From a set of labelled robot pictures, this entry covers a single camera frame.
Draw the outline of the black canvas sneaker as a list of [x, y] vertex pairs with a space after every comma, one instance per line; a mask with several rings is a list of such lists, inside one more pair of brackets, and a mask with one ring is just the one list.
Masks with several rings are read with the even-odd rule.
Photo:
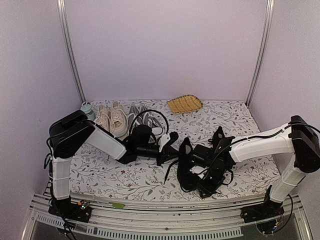
[[178, 159], [169, 165], [163, 183], [166, 183], [171, 167], [174, 164], [178, 164], [176, 175], [181, 190], [185, 193], [195, 191], [199, 185], [200, 177], [197, 174], [191, 172], [191, 169], [195, 166], [192, 160], [193, 147], [191, 145], [190, 139], [186, 137], [179, 146]]
[[208, 140], [214, 150], [222, 150], [232, 143], [234, 136], [226, 137], [221, 126], [214, 132], [213, 136]]

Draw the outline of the black front canvas sneaker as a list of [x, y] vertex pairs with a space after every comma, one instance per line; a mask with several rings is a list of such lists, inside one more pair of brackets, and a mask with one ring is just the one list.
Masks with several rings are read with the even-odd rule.
[[176, 175], [181, 190], [185, 193], [195, 191], [199, 185], [200, 177], [197, 174], [191, 172], [191, 169], [195, 166], [192, 160], [193, 147], [191, 145], [190, 139], [186, 137], [179, 146], [178, 159], [169, 165], [163, 183], [166, 183], [171, 167], [174, 164], [178, 164]]

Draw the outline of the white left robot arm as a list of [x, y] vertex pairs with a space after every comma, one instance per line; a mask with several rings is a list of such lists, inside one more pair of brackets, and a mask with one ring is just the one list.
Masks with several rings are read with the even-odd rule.
[[176, 159], [179, 152], [173, 148], [178, 139], [177, 132], [169, 131], [169, 121], [165, 121], [164, 132], [157, 137], [152, 128], [146, 124], [129, 125], [124, 137], [114, 133], [90, 120], [83, 111], [77, 110], [56, 121], [49, 128], [44, 167], [49, 168], [51, 184], [49, 213], [63, 219], [87, 222], [92, 212], [90, 203], [81, 200], [73, 203], [70, 194], [71, 162], [83, 146], [90, 146], [125, 165], [138, 157], [154, 159], [158, 166]]

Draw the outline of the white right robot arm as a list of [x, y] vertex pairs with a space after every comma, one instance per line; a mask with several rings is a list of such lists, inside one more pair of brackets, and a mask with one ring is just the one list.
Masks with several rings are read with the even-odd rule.
[[290, 153], [291, 160], [280, 178], [271, 184], [263, 203], [243, 207], [244, 222], [254, 222], [283, 214], [283, 201], [305, 176], [320, 168], [319, 130], [299, 115], [278, 128], [245, 137], [226, 137], [222, 127], [209, 139], [211, 148], [196, 145], [193, 162], [204, 169], [196, 189], [201, 198], [208, 198], [224, 184], [227, 171], [243, 161], [269, 155]]

